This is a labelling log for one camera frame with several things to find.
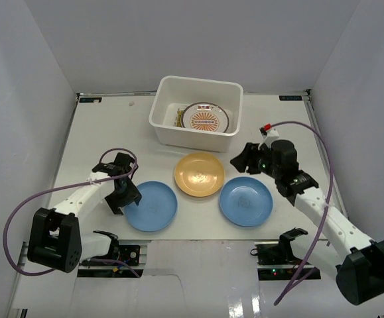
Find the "blue plastic plate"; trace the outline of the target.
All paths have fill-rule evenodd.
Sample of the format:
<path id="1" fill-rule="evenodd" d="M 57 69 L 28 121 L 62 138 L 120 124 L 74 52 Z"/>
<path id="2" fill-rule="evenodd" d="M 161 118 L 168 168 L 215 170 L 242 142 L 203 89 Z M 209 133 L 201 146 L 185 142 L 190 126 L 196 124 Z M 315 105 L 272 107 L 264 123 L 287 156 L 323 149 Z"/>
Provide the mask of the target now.
<path id="1" fill-rule="evenodd" d="M 233 224 L 258 227 L 271 216 L 274 201 L 264 183 L 255 178 L 237 177 L 223 186 L 219 205 L 224 217 Z"/>
<path id="2" fill-rule="evenodd" d="M 138 205 L 124 208 L 127 222 L 142 232 L 163 230 L 176 217 L 178 201 L 173 190 L 158 181 L 143 182 L 137 186 L 142 198 Z"/>

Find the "yellow plastic plate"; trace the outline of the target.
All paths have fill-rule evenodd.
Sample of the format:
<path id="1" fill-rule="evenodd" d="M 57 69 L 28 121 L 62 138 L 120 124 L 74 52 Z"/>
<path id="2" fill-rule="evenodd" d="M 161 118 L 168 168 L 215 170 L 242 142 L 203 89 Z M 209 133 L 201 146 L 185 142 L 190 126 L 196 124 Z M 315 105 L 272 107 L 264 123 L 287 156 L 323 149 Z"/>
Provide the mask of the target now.
<path id="1" fill-rule="evenodd" d="M 174 180 L 185 194 L 207 197 L 223 187 L 224 165 L 212 154 L 194 152 L 179 160 L 174 169 Z"/>

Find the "white plate orange sunburst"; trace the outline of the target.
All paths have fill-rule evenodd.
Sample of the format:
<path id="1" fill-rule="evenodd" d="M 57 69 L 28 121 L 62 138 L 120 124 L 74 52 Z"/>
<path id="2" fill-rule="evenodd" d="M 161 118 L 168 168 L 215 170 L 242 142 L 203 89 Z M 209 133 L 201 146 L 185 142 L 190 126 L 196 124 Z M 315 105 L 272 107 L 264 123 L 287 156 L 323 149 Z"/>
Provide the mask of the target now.
<path id="1" fill-rule="evenodd" d="M 185 129 L 210 133 L 226 133 L 229 128 L 227 112 L 214 103 L 199 102 L 183 110 L 180 122 Z"/>

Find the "round woven bamboo tray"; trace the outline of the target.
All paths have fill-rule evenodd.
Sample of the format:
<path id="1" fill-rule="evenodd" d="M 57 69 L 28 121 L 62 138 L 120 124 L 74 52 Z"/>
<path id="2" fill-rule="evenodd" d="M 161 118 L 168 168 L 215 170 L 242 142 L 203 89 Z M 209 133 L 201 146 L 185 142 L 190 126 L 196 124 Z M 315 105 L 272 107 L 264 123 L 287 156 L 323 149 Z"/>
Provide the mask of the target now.
<path id="1" fill-rule="evenodd" d="M 184 112 L 185 108 L 184 107 L 180 107 L 177 109 L 176 111 L 176 116 L 174 118 L 174 126 L 176 127 L 182 127 L 182 114 Z"/>

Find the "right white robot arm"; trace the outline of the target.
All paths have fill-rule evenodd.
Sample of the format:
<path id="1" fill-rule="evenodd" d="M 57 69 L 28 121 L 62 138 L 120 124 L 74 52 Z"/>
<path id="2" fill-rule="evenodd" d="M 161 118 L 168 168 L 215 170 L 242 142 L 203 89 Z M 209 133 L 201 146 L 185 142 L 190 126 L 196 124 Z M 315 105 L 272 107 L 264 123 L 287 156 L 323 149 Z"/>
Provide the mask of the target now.
<path id="1" fill-rule="evenodd" d="M 299 168 L 291 141 L 277 140 L 270 146 L 248 142 L 230 163 L 240 173 L 271 176 L 277 191 L 329 241 L 329 245 L 317 242 L 306 257 L 311 245 L 308 233 L 302 229 L 289 230 L 280 236 L 279 257 L 283 262 L 309 262 L 334 279 L 340 293 L 353 305 L 384 293 L 384 240 L 373 240 L 336 207 L 328 206 L 315 179 Z"/>

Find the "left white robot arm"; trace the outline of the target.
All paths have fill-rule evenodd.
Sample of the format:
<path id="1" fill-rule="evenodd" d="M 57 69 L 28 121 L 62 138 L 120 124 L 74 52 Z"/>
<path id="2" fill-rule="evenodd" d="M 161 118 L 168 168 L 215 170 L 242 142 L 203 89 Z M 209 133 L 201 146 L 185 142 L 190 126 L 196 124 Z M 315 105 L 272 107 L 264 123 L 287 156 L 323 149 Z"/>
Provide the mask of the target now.
<path id="1" fill-rule="evenodd" d="M 138 168 L 137 157 L 119 148 L 112 162 L 99 161 L 88 181 L 50 209 L 40 208 L 33 217 L 27 258 L 29 261 L 70 273 L 87 260 L 113 264 L 119 258 L 117 235 L 96 230 L 81 232 L 81 223 L 100 203 L 115 215 L 124 207 L 139 204 L 142 195 L 131 176 Z"/>

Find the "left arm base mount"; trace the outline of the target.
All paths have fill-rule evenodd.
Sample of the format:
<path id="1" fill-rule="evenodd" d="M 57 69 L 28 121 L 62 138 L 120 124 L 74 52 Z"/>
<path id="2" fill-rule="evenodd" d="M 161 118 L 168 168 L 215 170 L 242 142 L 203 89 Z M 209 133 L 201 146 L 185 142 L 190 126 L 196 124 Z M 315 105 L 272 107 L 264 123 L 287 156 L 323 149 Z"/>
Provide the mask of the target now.
<path id="1" fill-rule="evenodd" d="M 96 259 L 112 259 L 118 262 L 83 261 L 77 276 L 79 278 L 140 278 L 143 264 L 140 261 L 140 245 L 119 245 L 112 255 L 95 256 Z"/>

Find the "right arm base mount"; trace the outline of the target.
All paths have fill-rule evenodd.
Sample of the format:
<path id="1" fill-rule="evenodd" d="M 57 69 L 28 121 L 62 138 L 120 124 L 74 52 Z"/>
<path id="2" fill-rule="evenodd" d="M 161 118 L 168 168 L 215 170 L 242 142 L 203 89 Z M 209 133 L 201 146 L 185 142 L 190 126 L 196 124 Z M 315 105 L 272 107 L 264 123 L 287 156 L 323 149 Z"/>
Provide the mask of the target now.
<path id="1" fill-rule="evenodd" d="M 307 234 L 306 231 L 297 228 L 285 233 L 290 237 L 300 236 Z M 257 275 L 260 282 L 277 282 L 289 281 L 296 270 L 298 269 L 302 260 L 292 255 L 287 255 L 286 247 L 283 246 L 281 240 L 271 240 L 256 242 L 255 247 L 251 249 L 250 255 L 257 259 Z M 319 280 L 321 274 L 318 269 L 309 263 L 306 263 L 297 279 L 307 276 L 307 280 Z"/>

